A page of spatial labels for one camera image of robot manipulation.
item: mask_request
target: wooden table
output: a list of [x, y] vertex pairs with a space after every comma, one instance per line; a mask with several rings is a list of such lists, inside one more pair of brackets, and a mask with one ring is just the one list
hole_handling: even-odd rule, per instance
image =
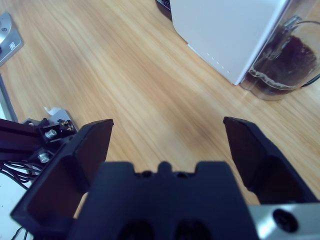
[[255, 122], [320, 198], [320, 81], [280, 102], [256, 98], [206, 64], [154, 0], [1, 0], [25, 41], [0, 68], [20, 121], [68, 110], [76, 124], [114, 119], [108, 161], [136, 171], [194, 171], [232, 161], [224, 116]]

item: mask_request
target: black cable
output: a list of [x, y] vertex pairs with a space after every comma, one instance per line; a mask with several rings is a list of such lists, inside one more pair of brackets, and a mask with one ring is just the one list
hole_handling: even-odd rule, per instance
[[25, 234], [24, 234], [23, 240], [26, 240], [26, 239], [27, 239], [27, 236], [28, 236], [28, 231], [25, 230]]
[[4, 163], [7, 167], [12, 167], [16, 169], [23, 169], [23, 170], [28, 170], [30, 172], [35, 172], [35, 173], [41, 173], [41, 170], [37, 170], [34, 168], [29, 168], [29, 167], [23, 167], [23, 166], [17, 166], [17, 165], [12, 165], [11, 163]]
[[312, 78], [310, 81], [308, 81], [305, 85], [302, 86], [302, 88], [309, 86], [310, 84], [313, 84], [315, 81], [317, 81], [320, 78], [320, 74]]
[[13, 237], [11, 238], [11, 240], [15, 240], [16, 237], [18, 236], [20, 230], [23, 229], [23, 227], [18, 228], [18, 230], [15, 232], [15, 235], [13, 235]]
[[19, 184], [21, 187], [23, 187], [25, 190], [28, 189], [25, 185], [23, 185], [19, 180], [17, 180], [14, 176], [10, 175], [9, 173], [3, 171], [0, 169], [0, 174], [6, 175], [8, 178], [11, 178], [13, 181], [15, 181], [17, 184]]
[[27, 174], [27, 173], [23, 173], [23, 172], [21, 172], [21, 171], [14, 170], [14, 169], [12, 169], [12, 168], [10, 168], [10, 167], [7, 167], [7, 166], [5, 166], [5, 165], [2, 165], [1, 168], [2, 168], [3, 170], [6, 170], [7, 172], [10, 172], [10, 173], [12, 173], [12, 174], [16, 174], [16, 175], [18, 175], [18, 176], [23, 176], [23, 177], [32, 178], [32, 179], [35, 178], [34, 175], [30, 175], [30, 174]]
[[25, 161], [5, 161], [8, 164], [21, 164], [21, 165], [31, 165], [42, 170], [45, 166], [42, 164], [38, 164], [36, 162], [25, 162]]

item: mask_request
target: wire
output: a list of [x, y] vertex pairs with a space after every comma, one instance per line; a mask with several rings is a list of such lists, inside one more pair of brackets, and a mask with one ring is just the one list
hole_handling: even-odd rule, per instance
[[15, 181], [17, 184], [19, 184], [21, 187], [23, 187], [25, 190], [28, 189], [28, 187], [26, 187], [25, 185], [23, 185], [21, 183], [21, 181], [17, 180], [14, 176], [10, 175], [9, 173], [3, 171], [3, 170], [0, 170], [0, 174], [3, 174], [3, 175], [6, 175], [7, 177], [11, 178], [13, 181]]
[[315, 81], [317, 81], [318, 79], [320, 79], [320, 74], [318, 74], [317, 76], [315, 76], [314, 78], [312, 78], [310, 81], [308, 81], [305, 85], [302, 86], [302, 88], [309, 86], [310, 84], [313, 84]]
[[23, 169], [23, 170], [28, 170], [30, 172], [35, 172], [35, 173], [41, 173], [41, 170], [37, 170], [34, 168], [29, 168], [28, 166], [23, 167], [23, 166], [19, 166], [19, 165], [13, 165], [12, 163], [4, 163], [4, 165], [8, 166], [8, 167], [12, 167], [12, 168], [16, 168], [16, 169]]
[[27, 236], [28, 236], [28, 231], [25, 230], [25, 234], [24, 234], [23, 240], [26, 240], [26, 239], [27, 239]]
[[44, 169], [44, 165], [42, 164], [38, 164], [36, 162], [25, 162], [25, 161], [6, 161], [6, 163], [8, 164], [19, 164], [19, 165], [30, 165], [30, 166], [33, 166], [33, 167], [36, 167], [40, 170]]
[[13, 237], [11, 238], [11, 240], [15, 240], [16, 237], [18, 236], [20, 230], [23, 229], [23, 227], [19, 227], [18, 230], [15, 232], [15, 235], [13, 235]]

